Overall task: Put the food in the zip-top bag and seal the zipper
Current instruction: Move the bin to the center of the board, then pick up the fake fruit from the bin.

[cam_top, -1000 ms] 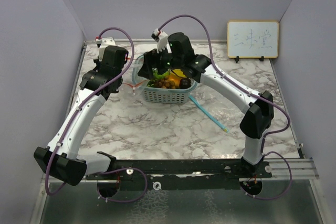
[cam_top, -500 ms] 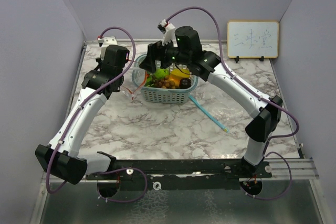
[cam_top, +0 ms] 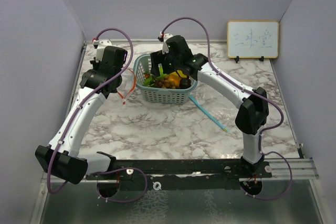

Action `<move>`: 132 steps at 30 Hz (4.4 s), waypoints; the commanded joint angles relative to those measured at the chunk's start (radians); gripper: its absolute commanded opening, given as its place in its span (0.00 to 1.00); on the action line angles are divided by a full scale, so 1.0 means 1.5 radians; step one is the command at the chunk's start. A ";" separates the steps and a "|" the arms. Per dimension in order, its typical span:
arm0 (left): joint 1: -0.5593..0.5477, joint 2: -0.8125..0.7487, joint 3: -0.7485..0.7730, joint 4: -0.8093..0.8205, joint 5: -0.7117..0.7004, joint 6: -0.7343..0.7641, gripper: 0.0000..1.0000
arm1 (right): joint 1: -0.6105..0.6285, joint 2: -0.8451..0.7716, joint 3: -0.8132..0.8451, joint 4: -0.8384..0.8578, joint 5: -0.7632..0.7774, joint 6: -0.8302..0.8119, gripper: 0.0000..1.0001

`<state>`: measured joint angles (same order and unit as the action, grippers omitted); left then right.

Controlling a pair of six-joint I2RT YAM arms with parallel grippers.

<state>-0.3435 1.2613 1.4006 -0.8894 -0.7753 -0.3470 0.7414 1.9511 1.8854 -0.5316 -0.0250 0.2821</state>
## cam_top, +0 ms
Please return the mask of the teal plastic basket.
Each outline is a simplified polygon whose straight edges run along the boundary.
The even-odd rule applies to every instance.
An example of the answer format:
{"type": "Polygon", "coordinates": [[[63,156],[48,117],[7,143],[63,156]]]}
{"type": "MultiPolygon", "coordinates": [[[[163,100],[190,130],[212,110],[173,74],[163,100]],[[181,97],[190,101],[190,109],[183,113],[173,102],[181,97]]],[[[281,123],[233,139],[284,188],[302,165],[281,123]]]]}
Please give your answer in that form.
{"type": "Polygon", "coordinates": [[[191,91],[197,87],[197,81],[190,79],[188,87],[182,89],[186,78],[181,71],[164,74],[162,67],[159,67],[159,76],[155,77],[150,73],[151,67],[150,55],[137,57],[133,66],[136,87],[145,101],[167,104],[184,104],[188,101],[191,91]]]}

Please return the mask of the orange zip clear bag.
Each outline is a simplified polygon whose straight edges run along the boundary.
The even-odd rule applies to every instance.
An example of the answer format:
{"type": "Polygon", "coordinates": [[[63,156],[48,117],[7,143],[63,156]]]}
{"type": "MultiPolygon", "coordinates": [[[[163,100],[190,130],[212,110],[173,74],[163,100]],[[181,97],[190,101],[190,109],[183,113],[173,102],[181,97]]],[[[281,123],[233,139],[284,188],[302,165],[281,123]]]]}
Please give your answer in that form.
{"type": "Polygon", "coordinates": [[[122,105],[125,105],[128,98],[135,91],[136,87],[136,75],[131,68],[128,68],[122,74],[122,84],[118,88],[117,94],[121,100],[122,105]]]}

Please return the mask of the brown longan bunch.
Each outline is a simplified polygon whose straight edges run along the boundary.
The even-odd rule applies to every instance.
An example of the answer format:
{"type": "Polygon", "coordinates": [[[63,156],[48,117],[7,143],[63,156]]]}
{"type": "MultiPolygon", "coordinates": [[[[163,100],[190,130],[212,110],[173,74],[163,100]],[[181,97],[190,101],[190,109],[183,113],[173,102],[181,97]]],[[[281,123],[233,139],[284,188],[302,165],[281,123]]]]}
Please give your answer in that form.
{"type": "Polygon", "coordinates": [[[175,86],[174,82],[166,81],[167,76],[163,77],[160,80],[157,80],[155,88],[162,88],[162,89],[177,89],[179,86],[175,86]]]}

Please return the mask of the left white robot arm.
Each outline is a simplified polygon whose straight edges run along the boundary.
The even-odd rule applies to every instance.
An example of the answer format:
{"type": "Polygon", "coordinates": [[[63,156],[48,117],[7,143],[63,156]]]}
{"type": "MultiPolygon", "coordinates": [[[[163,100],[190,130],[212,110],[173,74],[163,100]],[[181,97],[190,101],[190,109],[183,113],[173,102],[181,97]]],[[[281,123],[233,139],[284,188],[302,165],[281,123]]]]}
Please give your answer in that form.
{"type": "Polygon", "coordinates": [[[76,100],[58,133],[47,146],[38,146],[35,156],[43,170],[72,184],[86,175],[99,173],[104,179],[115,175],[116,166],[105,154],[79,157],[79,149],[98,109],[122,82],[118,74],[128,52],[115,46],[99,46],[79,83],[76,100]]]}

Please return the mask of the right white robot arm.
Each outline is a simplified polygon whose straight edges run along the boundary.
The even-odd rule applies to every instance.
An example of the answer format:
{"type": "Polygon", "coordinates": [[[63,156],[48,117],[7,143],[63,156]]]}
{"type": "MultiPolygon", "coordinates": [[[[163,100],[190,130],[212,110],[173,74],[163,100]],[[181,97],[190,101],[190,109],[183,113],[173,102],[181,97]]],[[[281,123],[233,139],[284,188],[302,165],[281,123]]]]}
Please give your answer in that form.
{"type": "Polygon", "coordinates": [[[269,114],[266,91],[241,84],[221,72],[209,57],[193,54],[180,35],[170,38],[160,36],[158,40],[162,43],[162,49],[150,54],[153,75],[180,70],[187,77],[212,87],[237,108],[235,124],[243,134],[241,171],[246,177],[254,177],[259,173],[264,160],[259,135],[269,114]]]}

